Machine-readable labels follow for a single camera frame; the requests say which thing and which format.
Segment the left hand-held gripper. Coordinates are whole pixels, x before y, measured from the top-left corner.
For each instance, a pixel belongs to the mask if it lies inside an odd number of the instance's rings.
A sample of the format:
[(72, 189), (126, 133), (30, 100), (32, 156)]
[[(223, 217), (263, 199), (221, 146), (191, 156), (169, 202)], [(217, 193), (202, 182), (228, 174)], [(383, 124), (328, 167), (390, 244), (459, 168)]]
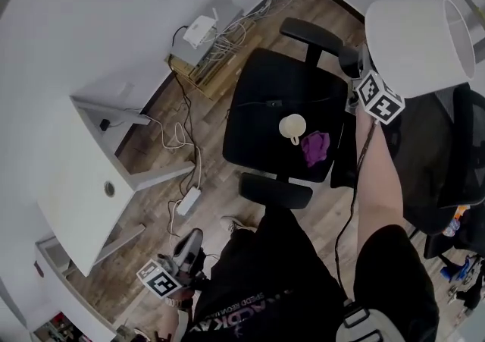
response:
[(173, 257), (159, 254), (138, 270), (136, 276), (160, 299), (182, 288), (199, 289), (207, 280), (203, 272), (203, 232), (192, 229), (174, 247)]

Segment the white table lamp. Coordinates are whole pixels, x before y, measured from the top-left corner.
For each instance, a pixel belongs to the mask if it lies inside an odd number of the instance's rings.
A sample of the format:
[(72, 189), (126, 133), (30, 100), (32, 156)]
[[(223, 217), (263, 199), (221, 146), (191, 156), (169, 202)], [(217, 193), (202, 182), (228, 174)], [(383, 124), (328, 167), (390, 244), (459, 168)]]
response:
[(377, 73), (405, 99), (474, 79), (471, 35), (452, 0), (376, 0), (365, 40)]

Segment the cream mug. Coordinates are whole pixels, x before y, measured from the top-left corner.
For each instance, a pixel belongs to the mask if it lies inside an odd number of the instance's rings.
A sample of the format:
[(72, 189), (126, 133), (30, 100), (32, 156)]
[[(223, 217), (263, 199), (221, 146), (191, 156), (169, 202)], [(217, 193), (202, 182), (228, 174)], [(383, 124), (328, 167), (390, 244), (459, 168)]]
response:
[(289, 139), (294, 146), (300, 144), (300, 137), (306, 131), (306, 121), (299, 114), (291, 114), (283, 118), (279, 123), (280, 134)]

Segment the purple cloth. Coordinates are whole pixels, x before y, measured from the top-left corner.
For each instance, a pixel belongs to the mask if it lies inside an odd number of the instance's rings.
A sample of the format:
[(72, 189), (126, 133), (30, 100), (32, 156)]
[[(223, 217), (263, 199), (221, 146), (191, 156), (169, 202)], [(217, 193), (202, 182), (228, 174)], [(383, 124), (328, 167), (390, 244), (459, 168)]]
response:
[(301, 141), (304, 159), (308, 168), (327, 159), (327, 151), (330, 147), (329, 133), (315, 131)]

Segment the grey shoulder harness pad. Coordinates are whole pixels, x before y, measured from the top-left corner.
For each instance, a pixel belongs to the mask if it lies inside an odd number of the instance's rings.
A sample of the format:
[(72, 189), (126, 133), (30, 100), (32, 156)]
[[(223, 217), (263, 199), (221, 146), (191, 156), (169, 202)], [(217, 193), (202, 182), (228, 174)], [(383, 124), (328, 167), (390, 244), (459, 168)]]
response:
[(336, 342), (405, 342), (405, 339), (382, 312), (346, 300)]

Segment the person's right forearm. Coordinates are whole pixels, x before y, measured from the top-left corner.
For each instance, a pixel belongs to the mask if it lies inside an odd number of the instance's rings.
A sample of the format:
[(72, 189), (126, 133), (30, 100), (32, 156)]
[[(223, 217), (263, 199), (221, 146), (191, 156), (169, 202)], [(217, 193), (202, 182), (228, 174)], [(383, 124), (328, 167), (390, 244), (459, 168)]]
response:
[(356, 110), (357, 153), (368, 149), (361, 164), (357, 185), (358, 242), (365, 242), (382, 227), (404, 225), (402, 188), (382, 128), (359, 106)]

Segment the white power strip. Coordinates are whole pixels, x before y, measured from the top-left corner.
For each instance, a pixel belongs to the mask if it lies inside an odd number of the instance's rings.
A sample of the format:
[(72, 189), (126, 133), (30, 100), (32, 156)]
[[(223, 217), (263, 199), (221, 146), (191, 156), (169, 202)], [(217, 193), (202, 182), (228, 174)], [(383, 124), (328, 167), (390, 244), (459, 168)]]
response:
[(201, 190), (191, 187), (187, 194), (177, 204), (175, 211), (180, 216), (185, 216), (201, 195)]

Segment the person's right white sneaker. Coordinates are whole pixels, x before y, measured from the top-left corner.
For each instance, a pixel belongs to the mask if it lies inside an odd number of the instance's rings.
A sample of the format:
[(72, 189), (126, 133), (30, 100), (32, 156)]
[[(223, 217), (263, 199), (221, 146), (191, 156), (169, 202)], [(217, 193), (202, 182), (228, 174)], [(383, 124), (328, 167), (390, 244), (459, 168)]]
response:
[(220, 218), (221, 227), (230, 234), (238, 230), (247, 230), (256, 232), (257, 228), (243, 224), (239, 219), (233, 216), (223, 216)]

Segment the person's black trousers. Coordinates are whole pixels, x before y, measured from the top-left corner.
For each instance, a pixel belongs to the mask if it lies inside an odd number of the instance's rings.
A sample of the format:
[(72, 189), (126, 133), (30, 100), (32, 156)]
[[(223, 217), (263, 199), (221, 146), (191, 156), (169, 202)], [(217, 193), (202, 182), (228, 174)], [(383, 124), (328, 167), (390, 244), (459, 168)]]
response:
[(211, 270), (217, 287), (253, 293), (338, 287), (289, 209), (267, 207), (255, 231), (235, 228)]

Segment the black mesh-back office chair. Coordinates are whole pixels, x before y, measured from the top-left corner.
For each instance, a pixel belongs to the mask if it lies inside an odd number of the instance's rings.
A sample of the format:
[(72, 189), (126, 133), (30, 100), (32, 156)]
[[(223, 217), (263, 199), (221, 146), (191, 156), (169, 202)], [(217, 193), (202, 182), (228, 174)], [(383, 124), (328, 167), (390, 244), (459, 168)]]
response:
[[(359, 70), (359, 52), (328, 30), (288, 17), (280, 32), (307, 45), (305, 60), (269, 49), (249, 55), (236, 84), (223, 156), (262, 176), (245, 175), (241, 194), (255, 202), (301, 209), (309, 190), (292, 178), (333, 188), (355, 184), (355, 117), (346, 112), (347, 80)], [(300, 144), (280, 134), (279, 123), (306, 121)], [(308, 168), (301, 141), (329, 133), (327, 159)], [(466, 83), (410, 99), (383, 127), (404, 193), (405, 217), (426, 234), (441, 232), (459, 205), (485, 202), (485, 97)]]

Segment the white square table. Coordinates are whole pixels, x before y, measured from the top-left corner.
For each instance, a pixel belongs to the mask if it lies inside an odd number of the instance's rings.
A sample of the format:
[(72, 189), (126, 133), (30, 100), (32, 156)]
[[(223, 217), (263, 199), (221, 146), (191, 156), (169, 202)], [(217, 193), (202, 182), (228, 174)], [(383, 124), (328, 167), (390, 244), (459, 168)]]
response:
[[(90, 103), (70, 96), (57, 101), (48, 139), (47, 168), (37, 203), (64, 251), (89, 275), (135, 193), (188, 174), (195, 165), (180, 162), (130, 174), (102, 139), (86, 110)], [(109, 180), (110, 198), (103, 190)]]

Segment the white router on box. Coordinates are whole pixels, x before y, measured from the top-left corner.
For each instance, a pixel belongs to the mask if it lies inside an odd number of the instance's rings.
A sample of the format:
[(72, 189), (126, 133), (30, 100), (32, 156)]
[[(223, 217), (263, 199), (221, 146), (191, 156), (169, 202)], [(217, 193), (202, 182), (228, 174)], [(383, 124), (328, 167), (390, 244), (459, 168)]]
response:
[(169, 55), (171, 70), (210, 100), (219, 99), (240, 75), (243, 65), (262, 41), (255, 32), (256, 22), (245, 19), (231, 28), (196, 66)]

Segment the cluttered storage shelf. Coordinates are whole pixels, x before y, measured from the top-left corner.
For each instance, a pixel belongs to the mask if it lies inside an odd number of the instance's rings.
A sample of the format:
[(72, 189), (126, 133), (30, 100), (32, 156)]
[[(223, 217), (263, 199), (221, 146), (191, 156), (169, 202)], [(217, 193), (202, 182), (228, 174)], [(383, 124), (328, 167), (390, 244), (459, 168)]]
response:
[(63, 312), (39, 326), (33, 335), (38, 342), (92, 342)]

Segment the colourful snack packets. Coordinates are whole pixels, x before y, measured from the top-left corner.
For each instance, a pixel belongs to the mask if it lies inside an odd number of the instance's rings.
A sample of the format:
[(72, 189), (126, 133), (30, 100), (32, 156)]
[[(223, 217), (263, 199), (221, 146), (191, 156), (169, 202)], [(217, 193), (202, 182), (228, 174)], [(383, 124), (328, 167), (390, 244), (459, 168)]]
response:
[(469, 205), (461, 205), (458, 206), (455, 210), (455, 214), (453, 215), (452, 220), (449, 222), (448, 226), (446, 229), (443, 231), (443, 235), (446, 237), (454, 237), (455, 233), (458, 231), (460, 228), (460, 219), (464, 215), (464, 213), (469, 210), (470, 206)]

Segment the black cluttered office chair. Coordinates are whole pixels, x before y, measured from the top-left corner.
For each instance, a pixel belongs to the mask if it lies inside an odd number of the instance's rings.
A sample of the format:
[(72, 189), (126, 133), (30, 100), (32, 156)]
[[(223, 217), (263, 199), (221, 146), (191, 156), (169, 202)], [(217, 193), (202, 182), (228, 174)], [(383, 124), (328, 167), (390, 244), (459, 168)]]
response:
[(469, 251), (485, 258), (485, 202), (470, 206), (460, 219), (460, 228), (454, 237), (440, 234), (427, 236), (424, 258), (444, 257), (449, 250)]

